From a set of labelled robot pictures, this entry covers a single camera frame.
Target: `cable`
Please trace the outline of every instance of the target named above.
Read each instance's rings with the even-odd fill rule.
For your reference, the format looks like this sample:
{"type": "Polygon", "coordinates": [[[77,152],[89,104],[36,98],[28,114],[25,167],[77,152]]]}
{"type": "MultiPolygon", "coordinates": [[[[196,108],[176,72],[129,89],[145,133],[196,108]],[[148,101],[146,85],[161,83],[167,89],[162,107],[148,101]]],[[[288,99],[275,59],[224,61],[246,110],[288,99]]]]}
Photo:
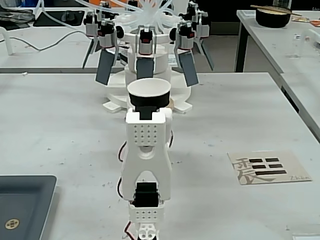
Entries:
{"type": "Polygon", "coordinates": [[[173,142],[174,142],[174,131],[171,130],[171,139],[169,143],[169,148],[171,148],[173,142]]]}
{"type": "Polygon", "coordinates": [[[118,181],[118,184],[116,186],[116,191],[118,192],[118,195],[120,198],[124,199],[124,196],[121,194],[120,192],[120,185],[121,185],[121,182],[122,182],[122,177],[120,177],[119,181],[118,181]]]}
{"type": "Polygon", "coordinates": [[[124,162],[124,160],[121,159],[121,153],[122,153],[122,151],[124,150],[124,148],[125,148],[126,145],[127,145],[127,141],[125,141],[124,144],[122,144],[122,146],[120,147],[119,153],[118,153],[118,160],[119,160],[121,163],[124,162]]]}
{"type": "Polygon", "coordinates": [[[127,225],[125,226],[125,228],[124,228],[124,233],[125,233],[131,240],[136,240],[135,237],[132,235],[132,233],[129,232],[130,226],[131,226],[131,221],[129,221],[129,222],[127,223],[127,225]]]}
{"type": "Polygon", "coordinates": [[[69,37],[70,35],[72,34],[76,34],[76,33],[80,33],[80,34],[83,34],[83,35],[86,35],[83,31],[73,31],[73,32],[70,32],[68,33],[67,35],[63,36],[60,40],[58,40],[56,43],[50,45],[50,46],[46,46],[44,48],[37,48],[36,46],[32,45],[31,43],[27,42],[26,40],[23,40],[21,38],[18,38],[18,37],[10,37],[10,39],[14,39],[14,40],[18,40],[20,42],[23,42],[25,43],[26,45],[28,45],[29,47],[33,48],[34,50],[37,50],[39,52],[42,52],[44,50],[47,50],[47,49],[50,49],[50,48],[53,48],[55,46],[57,46],[59,43],[61,43],[63,40],[65,40],[67,37],[69,37]]]}

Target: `red wire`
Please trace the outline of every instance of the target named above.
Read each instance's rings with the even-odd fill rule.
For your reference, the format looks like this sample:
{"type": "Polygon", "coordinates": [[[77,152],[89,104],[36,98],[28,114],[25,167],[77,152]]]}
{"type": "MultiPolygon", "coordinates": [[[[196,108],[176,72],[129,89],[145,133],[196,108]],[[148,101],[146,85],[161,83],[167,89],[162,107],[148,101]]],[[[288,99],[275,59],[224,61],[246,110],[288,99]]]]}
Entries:
{"type": "Polygon", "coordinates": [[[125,228],[124,228],[124,233],[127,234],[127,236],[128,236],[131,240],[136,240],[135,237],[132,235],[132,233],[129,232],[130,226],[131,226],[131,221],[129,221],[128,224],[125,226],[125,228]]]}

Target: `floor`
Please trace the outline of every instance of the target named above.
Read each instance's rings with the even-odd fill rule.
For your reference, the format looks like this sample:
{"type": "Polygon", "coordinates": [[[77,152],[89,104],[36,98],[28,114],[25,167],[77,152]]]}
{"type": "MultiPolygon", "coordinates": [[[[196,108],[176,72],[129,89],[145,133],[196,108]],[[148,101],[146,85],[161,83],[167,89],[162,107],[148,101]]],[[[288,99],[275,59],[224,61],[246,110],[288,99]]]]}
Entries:
{"type": "MultiPolygon", "coordinates": [[[[212,35],[205,40],[205,44],[211,52],[215,65],[216,73],[234,72],[235,57],[238,44],[238,36],[219,36],[212,35]]],[[[205,59],[199,53],[194,53],[194,61],[198,73],[211,72],[210,67],[205,59]]],[[[245,72],[269,72],[274,74],[275,70],[268,62],[251,37],[248,38],[245,72]]]]}

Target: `white plastic bracket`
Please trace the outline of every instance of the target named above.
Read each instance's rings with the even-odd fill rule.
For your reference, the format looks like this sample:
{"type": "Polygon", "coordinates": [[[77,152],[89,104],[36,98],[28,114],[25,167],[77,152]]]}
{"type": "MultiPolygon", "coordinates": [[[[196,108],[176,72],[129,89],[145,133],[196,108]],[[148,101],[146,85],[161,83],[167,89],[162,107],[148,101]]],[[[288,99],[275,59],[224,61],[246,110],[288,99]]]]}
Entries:
{"type": "Polygon", "coordinates": [[[0,26],[0,34],[3,35],[5,46],[6,46],[6,51],[7,51],[8,55],[9,56],[12,55],[14,52],[12,50],[11,40],[10,40],[8,31],[4,27],[0,26]]]}
{"type": "Polygon", "coordinates": [[[157,235],[156,227],[153,223],[141,224],[138,230],[139,239],[153,240],[157,235]]]}
{"type": "Polygon", "coordinates": [[[135,207],[129,204],[130,221],[133,223],[159,223],[164,219],[165,206],[158,207],[135,207]]]}

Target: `black bowl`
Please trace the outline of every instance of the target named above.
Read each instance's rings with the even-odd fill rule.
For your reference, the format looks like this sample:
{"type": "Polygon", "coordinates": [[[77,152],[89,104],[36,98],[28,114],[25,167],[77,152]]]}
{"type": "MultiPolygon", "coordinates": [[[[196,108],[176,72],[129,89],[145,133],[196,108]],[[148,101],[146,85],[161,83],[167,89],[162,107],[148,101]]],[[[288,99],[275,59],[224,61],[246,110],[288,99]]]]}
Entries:
{"type": "Polygon", "coordinates": [[[272,14],[262,9],[255,10],[255,20],[261,26],[273,29],[285,27],[290,21],[291,14],[272,14]]]}

